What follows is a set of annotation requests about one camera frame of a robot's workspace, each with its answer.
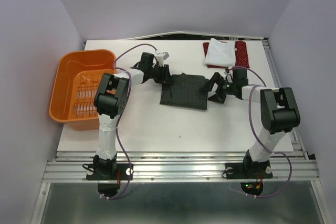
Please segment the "dark grey dotted skirt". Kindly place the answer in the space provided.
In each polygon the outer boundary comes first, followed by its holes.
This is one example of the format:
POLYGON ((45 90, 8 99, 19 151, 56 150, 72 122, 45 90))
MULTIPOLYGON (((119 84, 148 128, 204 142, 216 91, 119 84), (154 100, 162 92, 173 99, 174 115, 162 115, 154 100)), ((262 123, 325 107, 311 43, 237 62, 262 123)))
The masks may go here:
POLYGON ((173 85, 162 85, 161 105, 187 109, 207 110, 207 91, 201 88, 208 82, 204 76, 192 74, 172 75, 173 85))

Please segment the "white skirt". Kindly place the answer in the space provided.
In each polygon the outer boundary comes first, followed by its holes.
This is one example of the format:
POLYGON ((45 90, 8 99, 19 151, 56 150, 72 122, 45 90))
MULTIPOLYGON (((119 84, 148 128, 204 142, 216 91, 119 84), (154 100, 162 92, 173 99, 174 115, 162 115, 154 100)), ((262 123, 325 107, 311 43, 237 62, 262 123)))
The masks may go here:
POLYGON ((221 42, 215 38, 211 38, 204 64, 219 67, 233 67, 235 63, 235 42, 221 42))

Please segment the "red polka dot skirt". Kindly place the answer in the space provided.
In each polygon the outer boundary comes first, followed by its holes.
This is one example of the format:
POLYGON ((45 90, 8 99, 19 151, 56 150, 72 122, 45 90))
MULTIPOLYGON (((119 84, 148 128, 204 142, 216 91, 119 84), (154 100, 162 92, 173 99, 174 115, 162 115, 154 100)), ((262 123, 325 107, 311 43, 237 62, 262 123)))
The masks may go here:
MULTIPOLYGON (((208 52, 209 42, 203 43, 203 51, 206 57, 208 52)), ((248 52, 247 52, 247 45, 244 41, 238 40, 235 41, 235 55, 236 55, 236 67, 245 67, 250 68, 249 66, 249 59, 248 59, 248 52)), ((216 65, 207 65, 208 68, 226 68, 223 66, 216 66, 216 65)))

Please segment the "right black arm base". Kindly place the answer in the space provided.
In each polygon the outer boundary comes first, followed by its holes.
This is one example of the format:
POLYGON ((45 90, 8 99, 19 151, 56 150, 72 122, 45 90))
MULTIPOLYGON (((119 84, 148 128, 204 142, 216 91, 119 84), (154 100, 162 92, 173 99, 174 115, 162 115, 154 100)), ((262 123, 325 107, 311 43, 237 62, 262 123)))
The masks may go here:
POLYGON ((273 178, 270 162, 226 163, 222 176, 227 179, 271 179, 273 178))

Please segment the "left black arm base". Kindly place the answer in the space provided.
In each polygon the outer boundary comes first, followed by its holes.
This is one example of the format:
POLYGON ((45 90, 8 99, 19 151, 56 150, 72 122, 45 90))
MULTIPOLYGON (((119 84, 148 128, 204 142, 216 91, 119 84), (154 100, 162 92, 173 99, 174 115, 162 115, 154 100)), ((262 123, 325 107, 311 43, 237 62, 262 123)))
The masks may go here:
POLYGON ((99 169, 94 164, 83 164, 82 167, 86 170, 86 180, 132 180, 133 179, 133 164, 117 163, 112 170, 99 169))

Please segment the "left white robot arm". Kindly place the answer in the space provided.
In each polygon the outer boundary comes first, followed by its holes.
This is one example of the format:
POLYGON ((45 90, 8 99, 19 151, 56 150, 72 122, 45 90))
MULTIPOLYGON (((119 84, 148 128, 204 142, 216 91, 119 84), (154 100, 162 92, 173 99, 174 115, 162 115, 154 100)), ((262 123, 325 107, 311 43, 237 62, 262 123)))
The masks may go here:
POLYGON ((99 168, 98 171, 104 178, 113 178, 117 172, 117 124, 127 105, 131 88, 149 79, 158 84, 172 85, 174 81, 169 66, 165 64, 168 57, 168 52, 144 52, 140 61, 129 70, 103 74, 94 98, 99 119, 99 147, 93 165, 99 168))

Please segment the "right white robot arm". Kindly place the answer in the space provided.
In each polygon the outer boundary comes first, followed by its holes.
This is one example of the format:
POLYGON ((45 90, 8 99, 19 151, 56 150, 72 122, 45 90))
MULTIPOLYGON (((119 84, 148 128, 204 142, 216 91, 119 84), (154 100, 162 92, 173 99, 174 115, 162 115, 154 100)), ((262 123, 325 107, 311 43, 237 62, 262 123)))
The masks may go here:
POLYGON ((220 104, 225 102, 228 95, 248 101, 248 119, 256 141, 247 151, 241 170, 244 175, 253 177, 260 172, 260 164, 264 165, 270 160, 280 140, 299 126, 301 117, 292 88, 270 88, 266 86, 265 81, 262 81, 261 86, 249 84, 249 71, 259 80, 262 79, 249 68, 230 67, 225 69, 224 77, 219 72, 214 73, 200 91, 210 92, 213 86, 217 86, 215 94, 208 100, 220 104), (260 104, 262 128, 259 134, 256 133, 252 120, 253 102, 260 104))

